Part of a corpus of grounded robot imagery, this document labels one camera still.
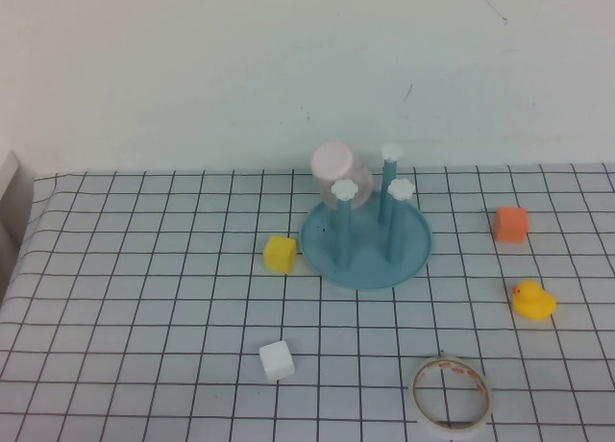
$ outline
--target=grid tablecloth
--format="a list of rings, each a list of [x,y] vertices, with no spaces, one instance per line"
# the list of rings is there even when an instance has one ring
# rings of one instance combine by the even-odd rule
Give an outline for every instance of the grid tablecloth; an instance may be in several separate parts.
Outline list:
[[[375,293],[298,258],[264,270],[272,233],[319,202],[306,171],[89,173],[37,181],[0,309],[3,441],[429,441],[408,405],[443,352],[485,373],[480,441],[615,440],[615,167],[410,169],[434,232],[415,279]],[[495,244],[497,206],[529,239]],[[540,281],[546,321],[512,314]],[[285,339],[296,374],[268,383],[258,348]],[[452,421],[469,392],[435,388]]]

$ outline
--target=yellow rubber duck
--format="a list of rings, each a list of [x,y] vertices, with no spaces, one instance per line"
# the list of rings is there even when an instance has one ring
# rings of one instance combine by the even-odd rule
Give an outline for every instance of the yellow rubber duck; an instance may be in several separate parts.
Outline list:
[[[512,308],[519,315],[542,320],[555,311],[555,296],[547,293],[538,282],[524,281],[512,289]]]

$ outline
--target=white cube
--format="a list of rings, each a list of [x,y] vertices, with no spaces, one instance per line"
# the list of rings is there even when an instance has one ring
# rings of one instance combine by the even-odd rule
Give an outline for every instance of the white cube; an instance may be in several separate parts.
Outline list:
[[[295,373],[295,365],[285,341],[263,346],[258,350],[258,354],[268,380],[281,380]]]

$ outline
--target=white wall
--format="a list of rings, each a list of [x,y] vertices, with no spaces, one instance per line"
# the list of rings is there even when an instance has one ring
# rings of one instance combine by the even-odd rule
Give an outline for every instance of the white wall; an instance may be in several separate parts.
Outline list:
[[[333,138],[615,160],[613,5],[0,0],[0,150],[39,172],[300,166]]]

